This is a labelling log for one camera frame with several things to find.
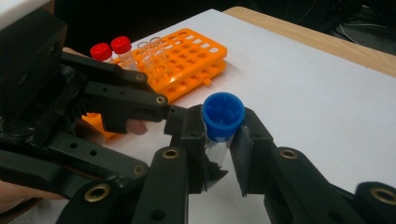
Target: blue screw cap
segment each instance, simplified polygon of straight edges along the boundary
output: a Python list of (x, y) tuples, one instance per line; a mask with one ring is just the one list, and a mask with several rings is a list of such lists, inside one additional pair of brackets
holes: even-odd
[(228, 92), (214, 93), (204, 101), (206, 135), (212, 141), (227, 141), (239, 128), (244, 117), (245, 107), (241, 100)]

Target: table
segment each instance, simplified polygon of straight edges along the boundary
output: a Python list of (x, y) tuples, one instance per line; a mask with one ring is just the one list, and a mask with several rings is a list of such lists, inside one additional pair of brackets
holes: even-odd
[(245, 7), (232, 7), (225, 10), (224, 13), (307, 46), (396, 77), (396, 56), (394, 55), (334, 38)]
[[(211, 87), (197, 88), (176, 105), (231, 92), (258, 114), (278, 146), (301, 150), (334, 185), (351, 192), (363, 181), (396, 186), (396, 79), (392, 69), (375, 66), (394, 67), (394, 57), (241, 7), (208, 10), (144, 40), (185, 27), (227, 47), (227, 68)], [(127, 135), (107, 146), (150, 163), (170, 137), (162, 135), (163, 122), (148, 128), (144, 136)], [(217, 185), (190, 196), (189, 223), (269, 223), (262, 195), (241, 197), (229, 155), (223, 167), (230, 173)], [(62, 203), (40, 204), (35, 223), (53, 223)]]

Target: white table surface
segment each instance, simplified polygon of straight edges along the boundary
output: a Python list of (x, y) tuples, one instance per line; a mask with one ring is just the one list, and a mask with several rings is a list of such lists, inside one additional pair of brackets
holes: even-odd
[[(364, 181), (396, 187), (396, 78), (216, 10), (155, 35), (182, 28), (225, 46), (227, 68), (211, 87), (175, 105), (190, 107), (214, 92), (231, 92), (257, 113), (279, 147), (302, 151), (334, 185), (350, 192)], [(148, 128), (144, 136), (130, 134), (108, 147), (150, 163), (170, 136), (163, 135), (163, 123)], [(241, 197), (229, 155), (223, 167), (230, 173), (215, 187), (190, 196), (189, 223), (270, 223), (262, 195)], [(43, 202), (35, 209), (35, 223), (54, 223), (64, 204)]]
[(0, 0), (0, 31), (50, 0)]

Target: orange tube rack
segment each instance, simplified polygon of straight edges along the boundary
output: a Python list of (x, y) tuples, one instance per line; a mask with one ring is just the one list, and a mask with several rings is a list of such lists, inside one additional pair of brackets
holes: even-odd
[(227, 49), (191, 29), (182, 29), (163, 37), (166, 62), (172, 75), (152, 77), (145, 71), (139, 49), (133, 51), (137, 68), (148, 75), (148, 84), (169, 102), (201, 84), (209, 86), (211, 78), (221, 73)]

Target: black cable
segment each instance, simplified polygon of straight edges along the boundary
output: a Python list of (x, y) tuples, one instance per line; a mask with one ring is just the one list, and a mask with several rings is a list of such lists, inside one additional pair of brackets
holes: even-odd
[(312, 8), (314, 8), (314, 5), (317, 3), (318, 0), (314, 0), (314, 2), (312, 3), (311, 7), (305, 12), (305, 14), (299, 19), (297, 20), (297, 23), (300, 23), (300, 21), (306, 17), (306, 15), (308, 15), (308, 13), (312, 10)]

